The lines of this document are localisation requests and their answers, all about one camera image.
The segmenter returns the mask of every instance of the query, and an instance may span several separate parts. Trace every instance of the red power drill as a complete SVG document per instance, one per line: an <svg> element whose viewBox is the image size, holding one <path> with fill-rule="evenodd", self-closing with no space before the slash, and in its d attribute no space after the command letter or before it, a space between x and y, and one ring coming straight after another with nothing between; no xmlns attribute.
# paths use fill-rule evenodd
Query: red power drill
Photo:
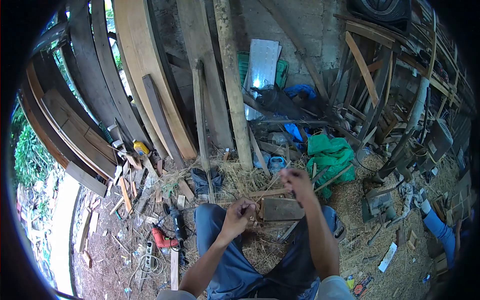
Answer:
<svg viewBox="0 0 480 300"><path fill-rule="evenodd" d="M162 230L155 225L153 225L152 228L152 235L158 248L175 247L179 244L178 240L171 240L169 238L165 238Z"/></svg>

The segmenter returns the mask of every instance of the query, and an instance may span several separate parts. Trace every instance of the person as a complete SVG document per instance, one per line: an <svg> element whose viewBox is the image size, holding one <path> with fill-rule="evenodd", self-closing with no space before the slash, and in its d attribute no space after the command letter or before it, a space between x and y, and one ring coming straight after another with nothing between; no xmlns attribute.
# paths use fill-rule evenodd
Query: person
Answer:
<svg viewBox="0 0 480 300"><path fill-rule="evenodd" d="M462 220L458 220L454 228L450 228L447 224L442 222L437 214L430 206L428 199L425 199L420 204L420 211L425 226L433 233L433 235L442 243L445 251L445 257L447 259L448 269L452 269L455 265L455 261L458 260L460 255L461 237L467 236L468 231L462 230Z"/></svg>
<svg viewBox="0 0 480 300"><path fill-rule="evenodd" d="M183 276L179 290L161 291L157 299L194 300L205 289L218 299L352 299L340 274L334 238L336 212L320 206L304 170L282 169L285 188L293 191L305 216L292 232L285 257L266 275L259 274L242 252L241 233L255 212L255 202L242 197L227 211L202 204L194 211L200 259Z"/></svg>

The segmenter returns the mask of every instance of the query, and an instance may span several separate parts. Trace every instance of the green tarp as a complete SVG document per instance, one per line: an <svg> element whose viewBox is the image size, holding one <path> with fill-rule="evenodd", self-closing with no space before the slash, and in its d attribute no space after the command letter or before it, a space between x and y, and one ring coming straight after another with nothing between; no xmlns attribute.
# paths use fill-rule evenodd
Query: green tarp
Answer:
<svg viewBox="0 0 480 300"><path fill-rule="evenodd" d="M311 178L314 163L317 164L317 174L325 167L330 167L328 171L316 181L316 186L320 186L335 177L336 174L350 165L350 161L354 159L354 152L344 138L337 137L329 140L325 134L312 135L308 138L308 155L313 156L307 163L307 172ZM354 179L355 168L350 168L347 172L335 179L333 183L352 181ZM325 199L332 196L332 191L328 186L322 189L322 196Z"/></svg>

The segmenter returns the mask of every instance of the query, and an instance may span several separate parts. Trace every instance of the yellow bottle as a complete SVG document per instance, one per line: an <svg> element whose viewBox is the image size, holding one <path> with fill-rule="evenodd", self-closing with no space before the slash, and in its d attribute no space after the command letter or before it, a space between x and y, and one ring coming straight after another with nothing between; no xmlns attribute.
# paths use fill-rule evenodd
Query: yellow bottle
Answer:
<svg viewBox="0 0 480 300"><path fill-rule="evenodd" d="M150 150L142 143L137 140L133 140L133 148L135 151L138 153L138 155L143 156L143 155L148 155L150 153Z"/></svg>

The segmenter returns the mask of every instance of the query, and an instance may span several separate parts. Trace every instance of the jeans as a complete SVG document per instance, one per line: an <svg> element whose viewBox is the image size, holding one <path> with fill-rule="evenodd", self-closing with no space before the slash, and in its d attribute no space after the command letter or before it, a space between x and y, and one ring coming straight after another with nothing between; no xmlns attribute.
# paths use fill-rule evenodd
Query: jeans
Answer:
<svg viewBox="0 0 480 300"><path fill-rule="evenodd" d="M336 212L322 206L332 233ZM216 204L202 204L193 214L197 249L203 256L220 233L227 211ZM320 279L310 255L307 220L303 217L292 232L293 242L285 257L266 275L258 273L243 256L241 235L223 253L207 288L209 300L253 298L313 300Z"/></svg>
<svg viewBox="0 0 480 300"><path fill-rule="evenodd" d="M455 234L452 229L442 222L437 214L431 209L423 219L427 228L442 242L447 258L447 266L453 268L455 262Z"/></svg>

